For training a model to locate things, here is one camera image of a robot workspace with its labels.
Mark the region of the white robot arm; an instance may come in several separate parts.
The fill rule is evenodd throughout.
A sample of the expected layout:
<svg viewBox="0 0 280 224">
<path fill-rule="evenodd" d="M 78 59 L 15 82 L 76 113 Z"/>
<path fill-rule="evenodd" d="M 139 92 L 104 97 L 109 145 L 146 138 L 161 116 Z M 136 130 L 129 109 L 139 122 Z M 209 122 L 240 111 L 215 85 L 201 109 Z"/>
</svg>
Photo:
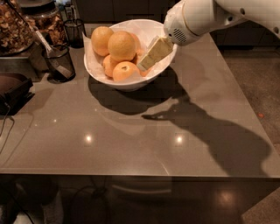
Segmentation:
<svg viewBox="0 0 280 224">
<path fill-rule="evenodd" d="M 203 35 L 253 21 L 280 38 L 280 0 L 180 0 L 167 11 L 164 35 L 155 37 L 137 66 L 146 71 Z"/>
</svg>

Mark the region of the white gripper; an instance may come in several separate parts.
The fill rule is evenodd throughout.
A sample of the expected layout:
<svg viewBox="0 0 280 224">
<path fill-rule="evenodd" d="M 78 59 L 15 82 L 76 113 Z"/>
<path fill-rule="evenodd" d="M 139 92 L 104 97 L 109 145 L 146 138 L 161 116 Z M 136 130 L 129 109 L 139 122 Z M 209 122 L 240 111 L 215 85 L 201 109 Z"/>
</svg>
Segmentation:
<svg viewBox="0 0 280 224">
<path fill-rule="evenodd" d="M 167 37 L 156 36 L 150 42 L 146 53 L 137 62 L 137 67 L 141 71 L 149 70 L 160 60 L 163 60 L 172 53 L 174 44 L 187 46 L 200 38 L 186 24 L 184 16 L 185 2 L 186 0 L 180 0 L 167 11 L 164 19 L 164 33 Z"/>
</svg>

